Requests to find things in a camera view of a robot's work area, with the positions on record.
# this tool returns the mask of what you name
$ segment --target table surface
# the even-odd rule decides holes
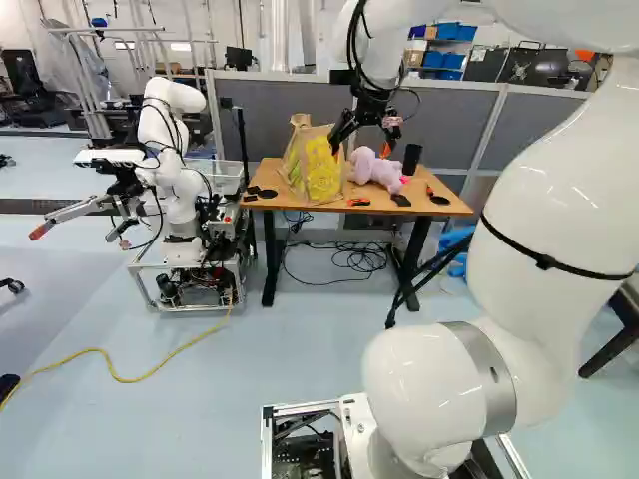
[[[299,199],[286,184],[278,172],[281,163],[282,160],[280,158],[264,158],[251,179],[251,186],[259,186],[263,190],[272,189],[277,191],[278,195],[270,200],[258,198],[254,202],[245,202],[242,199],[241,205],[243,208],[443,217],[465,217],[473,214],[473,210],[466,203],[422,165],[417,166],[415,175],[401,190],[401,194],[406,196],[412,205],[410,207],[399,207],[390,199],[388,191],[382,185],[368,183],[359,186],[352,182],[346,182],[342,200],[323,205],[310,205],[308,202]],[[441,206],[433,203],[426,194],[426,185],[430,185],[436,195],[448,198],[450,205]],[[367,207],[351,207],[348,205],[348,200],[354,198],[367,198],[370,200],[370,205]]]

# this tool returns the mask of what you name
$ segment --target pink plush toy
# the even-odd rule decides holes
[[[358,185],[370,180],[381,183],[391,195],[399,193],[408,178],[401,174],[401,162],[378,158],[369,147],[359,147],[350,155],[352,171],[348,179]]]

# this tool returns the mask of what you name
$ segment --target gray cubicle partition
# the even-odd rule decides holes
[[[508,93],[480,170],[503,170],[520,152],[581,106],[580,98]]]
[[[421,105],[402,128],[396,158],[403,158],[407,143],[424,146],[421,162],[478,212],[496,177],[522,150],[568,118],[587,98],[580,92],[502,86],[492,84],[423,81],[412,85]],[[283,154],[294,113],[310,113],[313,123],[336,121],[343,108],[352,105],[349,87],[330,85],[322,79],[287,81],[273,78],[216,78],[218,99],[230,97],[244,107],[249,160]],[[394,104],[407,116],[416,101],[399,92]],[[226,158],[239,159],[240,141],[235,117],[220,111]],[[379,151],[383,134],[377,127],[362,128],[357,145]]]
[[[314,125],[326,125],[334,123],[339,113],[352,105],[348,87],[327,83],[217,79],[216,95],[218,99],[230,97],[235,105],[244,107],[251,162],[282,156],[293,130],[289,123],[292,114],[310,113]],[[230,111],[220,111],[229,160],[242,157],[234,121]]]
[[[406,144],[418,143],[424,151],[421,162],[432,169],[468,170],[498,92],[414,88],[421,97],[417,114],[406,121],[397,142],[395,158],[403,160]],[[415,110],[408,92],[399,92],[393,103],[402,115]],[[357,135],[359,145],[379,151],[384,141],[378,127],[365,127]]]

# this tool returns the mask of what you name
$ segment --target paper bag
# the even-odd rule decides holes
[[[291,190],[309,204],[343,198],[346,166],[343,147],[333,155],[328,134],[332,125],[311,126],[311,115],[291,116],[293,135],[284,153],[280,174]]]

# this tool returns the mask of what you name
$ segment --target chair wheel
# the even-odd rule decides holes
[[[7,287],[14,294],[20,294],[24,290],[24,283],[22,281],[13,281]]]

